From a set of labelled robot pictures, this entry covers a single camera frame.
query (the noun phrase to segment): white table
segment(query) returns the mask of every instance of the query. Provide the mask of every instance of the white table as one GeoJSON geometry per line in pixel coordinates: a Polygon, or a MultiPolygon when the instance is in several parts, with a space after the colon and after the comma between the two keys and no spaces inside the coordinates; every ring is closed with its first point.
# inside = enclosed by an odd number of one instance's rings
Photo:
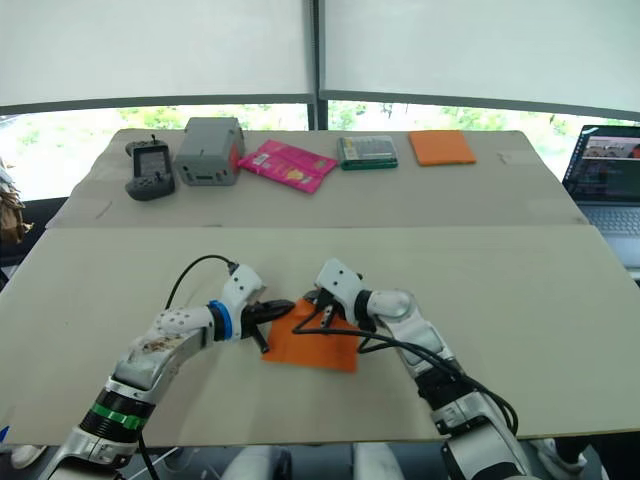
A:
{"type": "MultiPolygon", "coordinates": [[[[309,195],[242,171],[233,187],[189,187],[136,202],[125,145],[158,138],[178,151],[178,130],[122,130],[50,223],[53,227],[422,227],[587,223],[521,132],[464,132],[474,165],[418,166],[406,132],[389,133],[393,170],[336,168],[309,195]]],[[[367,132],[246,132],[247,152],[273,138],[332,158],[341,136],[367,132]]]]}
{"type": "MultiPolygon", "coordinates": [[[[56,228],[0,295],[7,441],[61,443],[206,253],[255,268],[264,299],[299,297],[331,256],[372,288],[413,291],[468,372],[512,402],[521,436],[640,428],[640,295],[592,227],[56,228]]],[[[176,305],[215,297],[225,276],[199,266],[176,305]]],[[[248,340],[189,361],[145,432],[151,445],[436,439],[428,413],[396,352],[345,374],[262,362],[248,340]]]]}

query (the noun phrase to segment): pink snack bag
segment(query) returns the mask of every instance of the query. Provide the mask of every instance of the pink snack bag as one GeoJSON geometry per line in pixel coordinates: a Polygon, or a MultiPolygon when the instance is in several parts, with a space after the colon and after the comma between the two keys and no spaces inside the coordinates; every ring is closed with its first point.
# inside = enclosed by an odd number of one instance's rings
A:
{"type": "Polygon", "coordinates": [[[243,157],[238,165],[250,172],[314,193],[325,175],[338,162],[286,143],[268,140],[257,152],[243,157]]]}

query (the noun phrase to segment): orange napkin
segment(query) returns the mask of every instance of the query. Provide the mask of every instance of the orange napkin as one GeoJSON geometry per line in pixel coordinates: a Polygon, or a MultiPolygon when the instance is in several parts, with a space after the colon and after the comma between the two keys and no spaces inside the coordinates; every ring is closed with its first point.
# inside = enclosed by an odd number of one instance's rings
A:
{"type": "Polygon", "coordinates": [[[476,163],[460,130],[423,130],[409,132],[409,140],[423,167],[449,163],[476,163]]]}
{"type": "MultiPolygon", "coordinates": [[[[358,337],[346,335],[296,335],[291,330],[304,320],[314,306],[300,299],[296,306],[284,317],[271,324],[269,347],[262,359],[267,362],[291,363],[304,367],[332,368],[344,372],[355,372],[357,368],[356,349],[358,337]]],[[[320,328],[322,313],[307,323],[305,328],[320,328]]],[[[357,330],[347,321],[336,315],[331,322],[333,328],[357,330]]]]}

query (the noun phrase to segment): gray box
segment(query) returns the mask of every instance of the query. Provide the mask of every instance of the gray box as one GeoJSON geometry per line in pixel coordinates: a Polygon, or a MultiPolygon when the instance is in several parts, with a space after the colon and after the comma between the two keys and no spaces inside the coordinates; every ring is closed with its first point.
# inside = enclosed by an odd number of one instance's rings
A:
{"type": "Polygon", "coordinates": [[[192,186],[233,185],[244,136],[237,118],[191,118],[173,162],[182,181],[192,186]]]}

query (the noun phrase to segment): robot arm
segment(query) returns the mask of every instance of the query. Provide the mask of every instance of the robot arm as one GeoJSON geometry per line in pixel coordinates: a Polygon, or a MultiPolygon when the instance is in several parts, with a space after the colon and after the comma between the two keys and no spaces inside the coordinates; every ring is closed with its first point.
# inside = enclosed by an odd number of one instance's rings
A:
{"type": "Polygon", "coordinates": [[[452,480],[529,474],[526,455],[496,403],[469,382],[461,381],[462,368],[436,328],[424,319],[413,295],[399,290],[368,290],[358,274],[335,258],[324,264],[315,285],[320,288],[318,301],[337,302],[349,323],[375,331],[379,322],[394,339],[435,353],[436,361],[454,373],[448,374],[402,350],[402,361],[420,396],[429,403],[438,432],[448,436],[442,453],[452,480]]]}
{"type": "Polygon", "coordinates": [[[180,366],[213,342],[253,336],[264,351],[257,324],[283,315],[288,301],[250,305],[264,290],[260,277],[239,265],[219,301],[160,312],[145,335],[118,361],[95,403],[58,449],[40,480],[117,478],[137,449],[144,425],[180,366]]]}

